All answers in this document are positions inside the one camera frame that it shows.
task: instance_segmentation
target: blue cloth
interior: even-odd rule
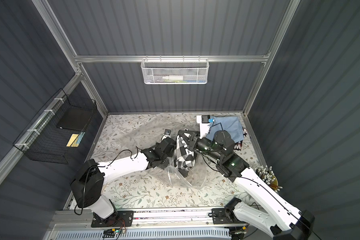
[[[206,135],[206,138],[213,140],[213,135],[215,132],[221,130],[221,127],[227,131],[234,142],[240,142],[244,140],[243,136],[243,126],[241,125],[238,117],[214,117],[211,116],[215,122],[210,123],[210,132]]]

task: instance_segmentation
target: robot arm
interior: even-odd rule
[[[186,141],[190,151],[217,160],[216,168],[219,172],[242,187],[266,210],[264,213],[233,198],[225,206],[226,219],[232,223],[252,224],[273,239],[308,239],[314,222],[313,215],[308,211],[301,212],[265,184],[248,163],[233,152],[234,142],[228,132],[216,132],[213,141],[200,138],[200,132],[197,131],[179,131],[179,135]],[[129,157],[110,162],[96,163],[93,159],[86,161],[71,184],[77,206],[90,208],[102,219],[117,215],[112,203],[101,194],[103,186],[135,171],[151,167],[165,168],[168,166],[166,158],[171,156],[175,145],[175,141],[167,137],[161,143]]]
[[[213,141],[200,137],[196,131],[179,131],[190,151],[207,155],[217,162],[216,169],[243,188],[267,213],[254,209],[240,199],[233,198],[225,206],[231,222],[242,221],[254,225],[274,239],[308,239],[314,216],[301,212],[276,194],[234,151],[234,141],[227,131],[217,131]]]
[[[84,162],[71,183],[77,206],[88,207],[102,219],[117,214],[112,203],[101,194],[103,186],[132,172],[154,167],[164,169],[169,164],[167,156],[172,155],[175,146],[176,142],[167,137],[129,157],[109,162],[96,163],[93,159]]]

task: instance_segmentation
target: white mesh basket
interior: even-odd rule
[[[143,59],[145,84],[206,84],[209,62],[161,62]]]

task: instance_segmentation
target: clear plastic bag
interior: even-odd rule
[[[160,179],[161,182],[169,187],[202,189],[206,183],[206,166],[200,156],[197,154],[195,156],[197,156],[195,165],[189,171],[187,177],[183,177],[174,166],[173,157],[167,158],[169,165],[165,169],[156,167],[145,170],[145,172],[149,173],[152,177]]]
[[[178,131],[185,127],[189,130],[198,129],[196,118],[189,119],[190,122],[177,122],[176,114],[145,115],[144,118],[148,118],[148,121],[144,122],[142,118],[133,131],[124,134],[120,138],[120,140],[123,140],[122,142],[117,141],[114,144],[116,146],[120,144],[121,149],[127,148],[136,153],[136,146],[144,149],[153,146],[156,142],[160,142],[165,129],[172,131],[171,138],[174,140],[176,140]],[[150,174],[169,187],[201,189],[206,183],[206,165],[198,154],[195,154],[195,157],[195,165],[189,171],[187,177],[183,177],[174,166],[173,157],[167,158],[170,164],[165,169],[156,167],[144,170],[143,173]]]

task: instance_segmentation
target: wire mesh basket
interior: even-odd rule
[[[23,142],[13,145],[30,160],[68,164],[97,111],[96,101],[64,95]]]
[[[143,59],[145,84],[206,84],[208,59],[194,62],[165,62]]]

